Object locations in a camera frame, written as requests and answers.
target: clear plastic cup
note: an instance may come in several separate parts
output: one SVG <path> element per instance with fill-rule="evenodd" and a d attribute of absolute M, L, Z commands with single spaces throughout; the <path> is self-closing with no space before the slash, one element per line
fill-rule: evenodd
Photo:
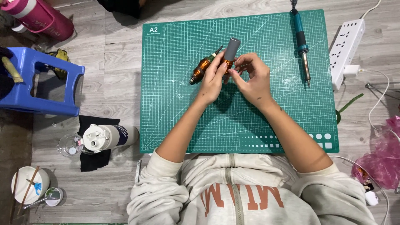
<path fill-rule="evenodd" d="M 57 151 L 65 157 L 74 157 L 82 152 L 82 138 L 77 134 L 65 135 L 60 139 L 57 145 Z"/>

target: electrical outlet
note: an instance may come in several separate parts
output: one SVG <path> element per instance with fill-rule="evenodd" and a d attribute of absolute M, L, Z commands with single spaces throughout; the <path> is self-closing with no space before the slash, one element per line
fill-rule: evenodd
<path fill-rule="evenodd" d="M 330 71 L 334 90 L 343 83 L 345 66 L 350 65 L 365 31 L 364 19 L 344 22 L 329 53 Z"/>

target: wooden floor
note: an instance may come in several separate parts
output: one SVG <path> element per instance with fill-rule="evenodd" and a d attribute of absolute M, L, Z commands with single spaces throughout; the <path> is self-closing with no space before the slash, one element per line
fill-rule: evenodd
<path fill-rule="evenodd" d="M 299 10 L 324 9 L 328 39 L 331 42 L 339 26 L 355 20 L 376 4 L 375 0 L 302 0 Z M 380 70 L 392 81 L 400 68 L 400 2 L 383 0 L 370 12 L 353 64 L 362 68 Z M 136 20 L 104 10 L 97 1 L 59 8 L 66 16 L 73 15 L 78 36 L 62 48 L 68 51 L 73 63 L 86 67 L 80 80 L 76 103 L 80 114 L 121 119 L 120 124 L 139 127 L 140 73 L 142 24 L 171 22 L 231 16 L 245 16 L 286 12 L 289 0 L 148 0 L 142 10 L 142 19 Z M 355 160 L 374 149 L 376 133 L 368 123 L 368 112 L 380 93 L 364 86 L 368 82 L 385 82 L 376 72 L 364 72 L 356 78 L 348 77 L 340 91 L 335 93 L 336 107 L 343 107 L 360 93 L 365 95 L 342 113 L 338 125 L 340 153 Z M 60 98 L 58 88 L 48 93 Z M 398 114 L 398 92 L 390 92 L 371 115 L 377 124 Z M 69 159 L 56 152 L 59 139 L 78 131 L 78 118 L 36 115 L 32 140 L 32 165 L 39 165 L 50 174 L 51 185 L 65 190 L 64 200 L 57 207 L 40 205 L 30 213 L 33 223 L 114 223 L 126 222 L 126 205 L 134 182 L 136 160 L 145 165 L 148 155 L 138 153 L 138 145 L 112 151 L 110 164 L 94 172 L 80 172 L 79 158 Z M 341 171 L 349 173 L 351 165 L 334 159 Z M 387 191 L 391 210 L 386 224 L 400 221 L 400 195 Z M 386 202 L 370 207 L 378 224 L 386 211 Z"/>

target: spoon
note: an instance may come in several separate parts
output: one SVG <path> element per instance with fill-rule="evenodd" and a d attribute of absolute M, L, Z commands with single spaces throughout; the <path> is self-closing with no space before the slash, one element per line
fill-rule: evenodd
<path fill-rule="evenodd" d="M 33 206 L 33 205 L 36 205 L 36 204 L 41 203 L 41 202 L 46 201 L 46 200 L 59 200 L 60 197 L 61 197 L 61 196 L 60 196 L 60 193 L 59 193 L 58 191 L 55 191 L 55 192 L 50 193 L 47 197 L 42 198 L 41 200 L 35 201 L 35 202 L 32 203 L 32 204 L 29 204 L 29 205 L 27 205 L 27 206 L 24 206 L 23 209 L 27 209 L 27 208 L 29 208 L 29 207 L 31 207 L 31 206 Z"/>

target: copper wire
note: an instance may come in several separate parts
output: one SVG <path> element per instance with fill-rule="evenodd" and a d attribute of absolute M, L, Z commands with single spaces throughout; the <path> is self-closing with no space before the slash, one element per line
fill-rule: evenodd
<path fill-rule="evenodd" d="M 226 59 L 222 58 L 220 65 L 222 65 L 222 63 L 224 63 L 224 62 L 226 62 L 228 64 L 228 67 L 226 68 L 226 71 L 225 71 L 225 74 L 227 74 L 228 70 L 230 68 L 232 68 L 233 61 L 229 61 L 229 60 L 226 60 Z"/>
<path fill-rule="evenodd" d="M 192 79 L 195 82 L 199 82 L 201 79 L 203 79 L 204 73 L 210 64 L 211 62 L 208 59 L 202 59 L 199 65 L 194 69 Z"/>

